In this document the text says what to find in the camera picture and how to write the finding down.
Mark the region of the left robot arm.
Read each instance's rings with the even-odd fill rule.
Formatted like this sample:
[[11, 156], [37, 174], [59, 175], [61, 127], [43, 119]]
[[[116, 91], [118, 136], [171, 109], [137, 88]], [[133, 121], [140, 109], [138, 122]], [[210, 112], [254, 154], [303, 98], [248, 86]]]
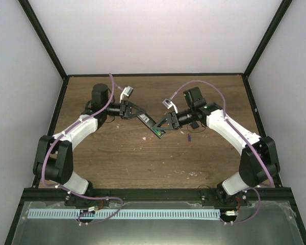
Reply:
[[51, 181], [53, 186], [73, 192], [82, 206], [89, 206], [94, 200], [92, 183], [74, 171], [73, 151], [87, 136], [96, 132], [108, 116], [132, 119], [144, 114], [144, 109], [128, 101], [132, 92], [132, 87], [125, 87], [119, 102], [115, 102], [113, 88], [106, 84], [94, 85], [91, 100], [74, 123], [60, 133], [39, 139], [34, 175], [43, 183]]

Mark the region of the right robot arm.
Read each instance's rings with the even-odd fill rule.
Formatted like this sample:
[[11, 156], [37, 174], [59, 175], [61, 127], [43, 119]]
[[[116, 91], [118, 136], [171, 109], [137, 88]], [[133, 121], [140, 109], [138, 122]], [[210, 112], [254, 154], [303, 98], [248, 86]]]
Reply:
[[166, 113], [153, 128], [160, 131], [178, 130], [185, 125], [200, 122], [229, 142], [240, 155], [239, 170], [217, 185], [216, 199], [229, 205], [235, 195], [268, 180], [280, 171], [274, 140], [253, 133], [227, 115], [225, 107], [207, 103], [198, 87], [184, 91], [188, 109]]

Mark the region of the black remote control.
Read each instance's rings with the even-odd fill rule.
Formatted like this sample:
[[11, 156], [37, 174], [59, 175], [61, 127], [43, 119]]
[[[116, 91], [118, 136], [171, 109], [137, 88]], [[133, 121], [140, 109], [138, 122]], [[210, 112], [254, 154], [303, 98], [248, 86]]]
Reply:
[[137, 116], [137, 118], [159, 139], [161, 139], [164, 135], [165, 135], [165, 131], [161, 131], [163, 133], [163, 135], [158, 136], [155, 132], [154, 132], [154, 125], [155, 125], [155, 121], [152, 117], [150, 117], [147, 113], [142, 114]]

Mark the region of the green battery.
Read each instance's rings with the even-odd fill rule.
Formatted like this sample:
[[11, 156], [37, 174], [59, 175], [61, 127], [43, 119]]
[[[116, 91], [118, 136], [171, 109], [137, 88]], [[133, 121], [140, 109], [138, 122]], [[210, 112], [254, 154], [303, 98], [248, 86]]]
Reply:
[[159, 130], [154, 129], [154, 132], [155, 132], [158, 136], [163, 135], [163, 133], [162, 133], [161, 131], [159, 131]]

